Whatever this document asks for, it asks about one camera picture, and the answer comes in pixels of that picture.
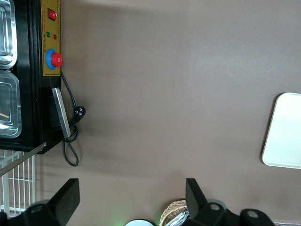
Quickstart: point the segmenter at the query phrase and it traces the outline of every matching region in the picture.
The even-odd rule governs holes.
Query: white tray
[[[301,169],[301,94],[278,97],[262,160],[269,166]]]

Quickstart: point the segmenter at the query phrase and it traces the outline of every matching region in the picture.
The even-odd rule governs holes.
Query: cable
[[[79,164],[79,158],[78,158],[74,148],[72,147],[71,143],[76,141],[76,139],[79,137],[79,130],[76,126],[76,123],[78,123],[84,117],[84,115],[86,114],[86,110],[82,106],[76,106],[74,96],[70,90],[70,87],[65,79],[65,76],[64,76],[62,70],[61,70],[61,77],[65,83],[65,86],[69,92],[69,95],[70,95],[70,98],[71,98],[72,104],[73,104],[73,118],[72,118],[71,122],[69,122],[70,130],[73,131],[73,133],[68,138],[62,137],[63,156],[69,165],[76,167]],[[74,157],[76,159],[75,163],[72,163],[66,155],[66,144],[68,144],[69,148],[71,149],[72,153],[74,154]]]

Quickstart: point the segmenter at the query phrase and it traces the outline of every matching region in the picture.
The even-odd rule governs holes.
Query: metal food container
[[[22,130],[19,80],[1,70],[0,97],[0,137],[15,138]]]
[[[0,69],[9,69],[17,60],[15,7],[12,0],[0,0]]]

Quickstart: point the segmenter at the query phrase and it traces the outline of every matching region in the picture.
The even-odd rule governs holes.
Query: woven basket
[[[162,213],[159,226],[165,226],[185,209],[187,209],[186,200],[178,200],[171,203]]]

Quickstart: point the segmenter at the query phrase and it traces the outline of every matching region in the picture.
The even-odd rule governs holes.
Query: control panel
[[[41,0],[43,76],[60,76],[61,52],[60,0]]]

